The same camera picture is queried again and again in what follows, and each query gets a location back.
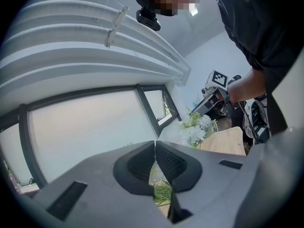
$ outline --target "window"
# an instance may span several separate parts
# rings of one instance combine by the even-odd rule
[[[34,177],[43,188],[85,158],[158,140],[175,119],[181,121],[165,85],[79,90],[0,117],[0,145],[17,182]]]
[[[21,186],[29,184],[32,175],[25,161],[20,136],[19,124],[16,124],[0,133],[1,152],[9,170],[16,182]]]
[[[29,126],[37,162],[48,182],[90,156],[157,140],[134,90],[37,109],[29,113]]]
[[[137,85],[137,91],[158,136],[176,118],[181,121],[180,115],[164,85]]]

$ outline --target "white flower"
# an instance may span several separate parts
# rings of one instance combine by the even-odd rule
[[[208,129],[211,125],[211,118],[207,115],[203,115],[199,123],[202,129]]]
[[[204,140],[204,137],[206,135],[204,130],[201,130],[201,128],[199,126],[195,126],[195,127],[189,127],[186,129],[183,129],[181,131],[181,135],[183,138],[184,143],[188,142],[188,143],[196,143],[197,141],[201,141]]]

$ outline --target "window frame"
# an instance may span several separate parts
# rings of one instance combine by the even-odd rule
[[[181,121],[180,114],[169,94],[165,85],[125,85],[125,86],[110,86],[93,89],[78,90],[68,93],[63,93],[51,97],[47,97],[41,100],[34,101],[30,104],[21,104],[17,109],[0,116],[0,132],[5,131],[15,124],[19,124],[19,134],[21,147],[24,158],[26,160],[28,169],[40,189],[45,187],[48,183],[40,169],[38,161],[35,157],[33,146],[31,144],[29,125],[28,125],[28,114],[30,111],[40,109],[49,105],[61,103],[67,100],[74,100],[83,97],[89,97],[93,95],[101,95],[108,93],[115,93],[121,91],[135,90],[141,101],[144,111],[147,113],[150,123],[155,130],[156,135],[159,137],[163,129],[169,126],[175,119]],[[174,109],[176,114],[166,120],[163,124],[159,125],[158,121],[152,111],[152,108],[148,102],[148,99],[144,92],[162,90],[168,96],[167,105],[170,109]]]

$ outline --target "glass window pane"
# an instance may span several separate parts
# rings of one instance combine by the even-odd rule
[[[37,161],[48,182],[95,154],[157,140],[134,91],[40,108],[30,113],[29,126]]]
[[[32,175],[24,159],[20,142],[19,124],[0,133],[0,145],[5,161],[14,175],[16,182],[21,185],[28,184]]]
[[[176,111],[170,104],[170,98],[165,91],[147,91],[145,95],[159,125],[162,125],[165,121],[176,115]]]

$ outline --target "human arm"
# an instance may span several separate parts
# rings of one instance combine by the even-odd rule
[[[232,104],[245,101],[265,94],[265,78],[263,70],[251,69],[242,79],[228,86],[228,93]]]

